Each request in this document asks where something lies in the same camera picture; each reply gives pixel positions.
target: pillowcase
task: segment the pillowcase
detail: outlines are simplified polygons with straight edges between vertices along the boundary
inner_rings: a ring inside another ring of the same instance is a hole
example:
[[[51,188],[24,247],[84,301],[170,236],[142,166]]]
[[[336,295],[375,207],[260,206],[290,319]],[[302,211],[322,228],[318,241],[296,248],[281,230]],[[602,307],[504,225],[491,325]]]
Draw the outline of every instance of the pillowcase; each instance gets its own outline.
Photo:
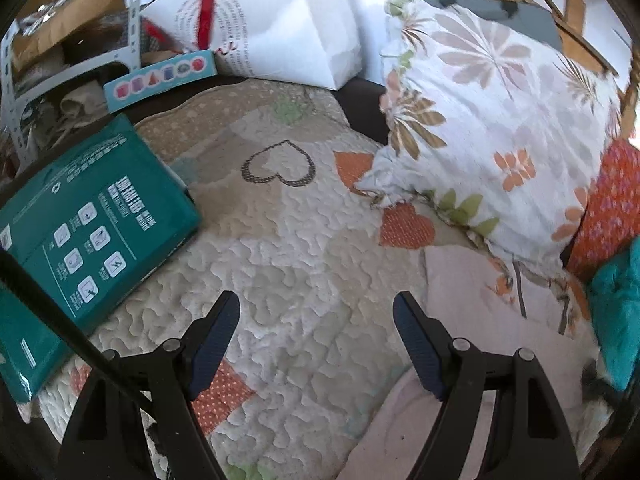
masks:
[[[385,10],[389,144],[357,187],[381,206],[422,196],[498,254],[555,272],[618,134],[612,76],[463,7]]]
[[[605,153],[594,193],[575,237],[567,270],[588,282],[640,235],[640,151],[624,139]]]

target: red patterned cushion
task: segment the red patterned cushion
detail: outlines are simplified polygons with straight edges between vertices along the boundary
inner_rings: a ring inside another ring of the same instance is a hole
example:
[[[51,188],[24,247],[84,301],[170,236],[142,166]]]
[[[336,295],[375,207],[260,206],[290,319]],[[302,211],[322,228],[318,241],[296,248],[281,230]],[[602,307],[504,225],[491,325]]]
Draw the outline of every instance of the red patterned cushion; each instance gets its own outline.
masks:
[[[588,282],[638,235],[640,150],[626,140],[616,140],[602,159],[596,190],[589,198],[567,269]]]

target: teal box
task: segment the teal box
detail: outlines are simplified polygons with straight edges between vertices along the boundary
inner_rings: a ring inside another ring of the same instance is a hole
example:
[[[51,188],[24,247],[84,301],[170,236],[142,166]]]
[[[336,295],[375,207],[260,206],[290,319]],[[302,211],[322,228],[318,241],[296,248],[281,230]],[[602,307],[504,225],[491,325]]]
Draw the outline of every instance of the teal box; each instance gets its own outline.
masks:
[[[32,177],[0,210],[0,243],[85,334],[191,234],[199,215],[125,116]],[[0,288],[0,373],[27,402],[69,348]]]

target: heart outline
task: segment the heart outline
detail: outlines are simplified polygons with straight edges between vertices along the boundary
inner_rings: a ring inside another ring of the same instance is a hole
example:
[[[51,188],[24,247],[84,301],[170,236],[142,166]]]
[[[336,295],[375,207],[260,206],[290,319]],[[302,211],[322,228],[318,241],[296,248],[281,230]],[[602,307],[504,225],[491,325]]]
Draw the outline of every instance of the heart outline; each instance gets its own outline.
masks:
[[[286,178],[283,178],[281,176],[281,174],[279,174],[279,173],[273,174],[271,176],[255,176],[253,173],[251,173],[251,171],[249,170],[249,165],[252,163],[252,161],[254,160],[255,157],[257,157],[258,155],[261,155],[263,153],[266,153],[269,150],[272,150],[273,148],[277,148],[278,146],[282,146],[283,144],[288,144],[294,150],[296,150],[297,152],[299,152],[299,153],[301,153],[302,155],[305,156],[306,163],[309,166],[309,171],[303,178],[300,178],[298,180],[287,180]],[[273,144],[271,146],[268,146],[267,148],[264,148],[260,152],[254,153],[242,165],[242,179],[245,180],[246,182],[249,182],[250,184],[268,184],[268,183],[272,182],[273,180],[275,180],[277,178],[285,186],[289,186],[289,187],[305,187],[305,186],[308,186],[309,184],[311,184],[313,182],[313,180],[315,179],[315,177],[316,177],[316,165],[314,164],[314,162],[311,159],[311,157],[309,156],[309,154],[305,150],[300,148],[299,146],[295,145],[289,139],[285,139],[282,142],[278,142],[277,144]]]

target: floral pillow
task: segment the floral pillow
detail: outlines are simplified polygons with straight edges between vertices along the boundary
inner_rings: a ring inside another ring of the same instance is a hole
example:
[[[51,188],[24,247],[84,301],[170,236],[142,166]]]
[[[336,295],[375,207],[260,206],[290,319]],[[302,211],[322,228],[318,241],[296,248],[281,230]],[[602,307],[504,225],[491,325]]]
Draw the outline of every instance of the floral pillow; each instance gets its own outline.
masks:
[[[421,196],[497,253],[559,269],[618,134],[612,76],[463,7],[385,10],[389,144],[356,186],[382,206]]]

